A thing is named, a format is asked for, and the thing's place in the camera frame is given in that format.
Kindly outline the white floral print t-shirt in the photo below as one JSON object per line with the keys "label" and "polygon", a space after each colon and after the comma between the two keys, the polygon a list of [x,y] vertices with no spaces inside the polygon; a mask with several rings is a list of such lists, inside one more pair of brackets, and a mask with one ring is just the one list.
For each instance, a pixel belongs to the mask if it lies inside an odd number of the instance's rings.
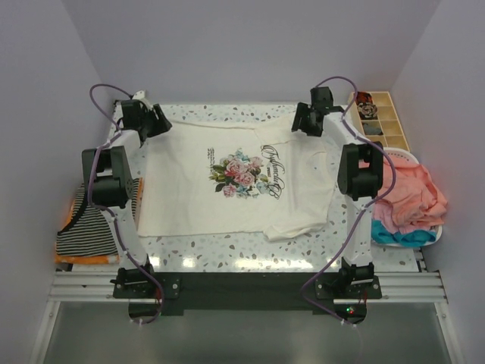
{"label": "white floral print t-shirt", "polygon": [[151,138],[139,235],[260,232],[278,241],[322,228],[334,188],[327,148],[292,122],[176,122]]}

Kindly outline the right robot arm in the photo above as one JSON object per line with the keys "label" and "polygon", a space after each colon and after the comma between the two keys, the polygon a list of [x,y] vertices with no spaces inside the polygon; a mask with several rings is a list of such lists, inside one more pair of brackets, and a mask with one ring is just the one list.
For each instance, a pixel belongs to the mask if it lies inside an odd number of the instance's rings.
{"label": "right robot arm", "polygon": [[301,292],[305,294],[313,288],[316,296],[322,293],[331,299],[363,293],[380,298],[370,252],[371,213],[383,186],[386,153],[381,143],[371,142],[346,121],[347,111],[334,105],[327,86],[313,87],[311,103],[297,105],[293,131],[302,131],[309,137],[326,133],[341,148],[336,184],[348,208],[346,240],[336,256],[305,282]]}

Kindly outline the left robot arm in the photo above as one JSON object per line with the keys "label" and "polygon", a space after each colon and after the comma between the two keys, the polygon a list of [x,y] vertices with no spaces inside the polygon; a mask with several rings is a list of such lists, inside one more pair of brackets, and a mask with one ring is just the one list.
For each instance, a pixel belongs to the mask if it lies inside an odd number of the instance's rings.
{"label": "left robot arm", "polygon": [[141,93],[119,104],[121,118],[112,138],[95,149],[82,151],[87,203],[101,212],[116,244],[120,268],[112,281],[123,298],[153,297],[160,304],[163,288],[154,276],[148,253],[140,243],[133,217],[136,199],[128,157],[147,139],[166,133],[171,123],[158,104]]}

